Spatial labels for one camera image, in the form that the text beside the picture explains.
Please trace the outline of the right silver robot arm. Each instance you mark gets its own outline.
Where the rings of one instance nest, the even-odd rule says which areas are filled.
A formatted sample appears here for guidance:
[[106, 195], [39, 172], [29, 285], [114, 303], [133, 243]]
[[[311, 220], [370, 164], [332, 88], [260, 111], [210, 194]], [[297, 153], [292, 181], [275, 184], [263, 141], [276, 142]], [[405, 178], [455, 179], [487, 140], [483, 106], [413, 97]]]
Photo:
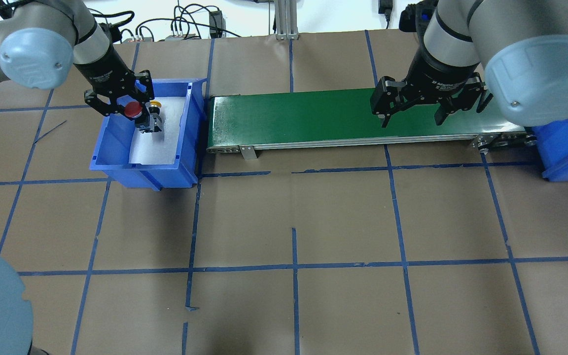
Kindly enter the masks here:
[[406, 77], [384, 76], [370, 96], [383, 127], [420, 104], [439, 104], [437, 125], [491, 101], [523, 127], [568, 119], [568, 0], [422, 0], [399, 29], [419, 47]]

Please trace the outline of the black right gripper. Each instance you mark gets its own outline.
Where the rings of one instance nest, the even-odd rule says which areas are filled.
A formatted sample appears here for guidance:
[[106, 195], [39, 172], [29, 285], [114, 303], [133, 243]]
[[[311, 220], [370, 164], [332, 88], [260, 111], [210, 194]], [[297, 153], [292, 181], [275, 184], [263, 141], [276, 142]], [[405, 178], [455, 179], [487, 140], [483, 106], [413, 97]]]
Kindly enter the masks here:
[[434, 119], [441, 126], [449, 115], [457, 111], [469, 111], [476, 106], [480, 114], [494, 95], [488, 91], [476, 64], [454, 67], [433, 57], [424, 47], [419, 47], [406, 78], [397, 81], [390, 76], [379, 79], [370, 97], [370, 110], [381, 120], [381, 128], [387, 128], [393, 115], [406, 111], [415, 104], [439, 103]]

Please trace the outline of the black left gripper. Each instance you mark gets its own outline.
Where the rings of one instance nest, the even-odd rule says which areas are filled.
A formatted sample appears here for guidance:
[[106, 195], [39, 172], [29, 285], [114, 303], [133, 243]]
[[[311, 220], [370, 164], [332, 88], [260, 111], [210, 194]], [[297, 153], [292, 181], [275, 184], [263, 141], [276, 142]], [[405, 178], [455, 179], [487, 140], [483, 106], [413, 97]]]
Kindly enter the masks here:
[[151, 72], [130, 70], [114, 47], [109, 47], [95, 62], [74, 67], [92, 86], [84, 92], [85, 103], [104, 117], [119, 114], [113, 97], [128, 95], [142, 104], [155, 99]]

